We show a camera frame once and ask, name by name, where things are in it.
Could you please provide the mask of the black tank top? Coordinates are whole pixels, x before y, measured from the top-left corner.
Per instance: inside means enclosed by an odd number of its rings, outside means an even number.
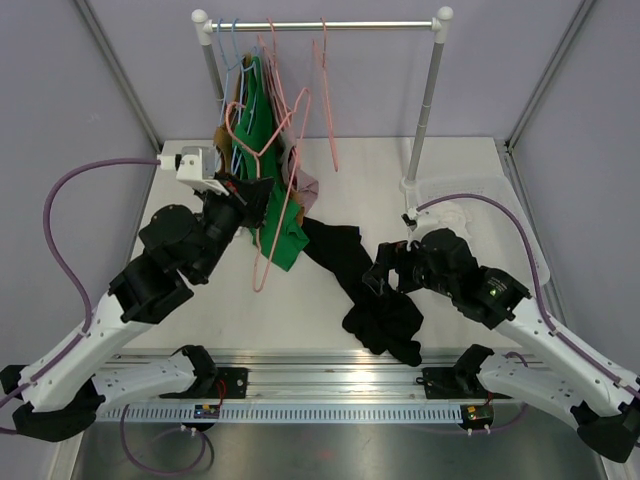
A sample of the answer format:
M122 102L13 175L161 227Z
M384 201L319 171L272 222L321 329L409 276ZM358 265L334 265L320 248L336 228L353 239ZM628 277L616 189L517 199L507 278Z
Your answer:
M413 336L421 329L423 315L407 295L392 290L378 297L364 284L362 277L373 262L359 228L306 218L302 230L308 238L304 252L335 276L353 302L342 320L344 330L375 355L387 352L403 364L419 366L421 344Z

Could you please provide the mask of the mauve tank top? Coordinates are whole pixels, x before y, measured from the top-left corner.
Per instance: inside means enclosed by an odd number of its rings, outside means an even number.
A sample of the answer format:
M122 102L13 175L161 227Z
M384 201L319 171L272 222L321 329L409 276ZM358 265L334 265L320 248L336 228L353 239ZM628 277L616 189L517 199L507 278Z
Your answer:
M290 197L289 198L298 205L299 212L296 214L296 218L297 218L297 222L299 224L302 224L304 217L308 213L308 210L313 207L313 205L315 204L318 198L319 182L315 177L309 175L308 173L306 173L304 170L301 169L300 149L298 148L298 145L297 145L298 139L296 138L295 134L294 134L294 137L296 140L295 146L296 146L297 154L294 160L293 172L297 174L297 191L299 192L300 198L302 200L302 204L299 205Z

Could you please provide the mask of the white tank top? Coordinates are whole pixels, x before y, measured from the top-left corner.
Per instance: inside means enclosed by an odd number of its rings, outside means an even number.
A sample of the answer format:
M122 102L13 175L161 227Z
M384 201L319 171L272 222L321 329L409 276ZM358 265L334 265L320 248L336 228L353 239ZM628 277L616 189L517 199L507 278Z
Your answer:
M448 228L458 237L467 241L472 238L469 225L472 222L471 213L454 201L444 201L430 208L430 214L437 221L439 228Z

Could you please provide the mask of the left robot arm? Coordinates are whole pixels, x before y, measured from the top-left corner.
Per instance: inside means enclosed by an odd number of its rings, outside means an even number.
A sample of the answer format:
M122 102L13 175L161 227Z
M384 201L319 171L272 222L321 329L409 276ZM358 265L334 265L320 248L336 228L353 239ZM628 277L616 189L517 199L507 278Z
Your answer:
M152 216L139 232L142 253L110 282L88 322L34 364L2 370L4 393L22 402L12 414L13 433L61 442L126 404L156 396L203 398L214 390L217 367L199 345L136 368L101 368L209 281L239 228L263 223L274 179L217 180L219 191L199 192L201 211L171 204Z

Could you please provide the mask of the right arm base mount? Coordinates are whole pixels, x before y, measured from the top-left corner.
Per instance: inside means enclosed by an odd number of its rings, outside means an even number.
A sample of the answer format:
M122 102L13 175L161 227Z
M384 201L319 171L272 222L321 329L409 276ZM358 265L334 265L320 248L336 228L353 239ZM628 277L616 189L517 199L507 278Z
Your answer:
M473 344L453 366L424 367L415 383L424 389L429 400L489 400L508 396L486 390L478 380L481 363L495 355L487 347Z

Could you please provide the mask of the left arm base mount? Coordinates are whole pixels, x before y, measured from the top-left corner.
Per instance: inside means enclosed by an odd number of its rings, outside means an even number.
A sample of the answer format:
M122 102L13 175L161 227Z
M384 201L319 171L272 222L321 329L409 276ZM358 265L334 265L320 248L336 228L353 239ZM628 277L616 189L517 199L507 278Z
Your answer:
M174 351L170 359L184 358L190 362L194 383L184 392L165 393L163 399L245 399L248 387L248 369L220 367L201 345L185 345Z

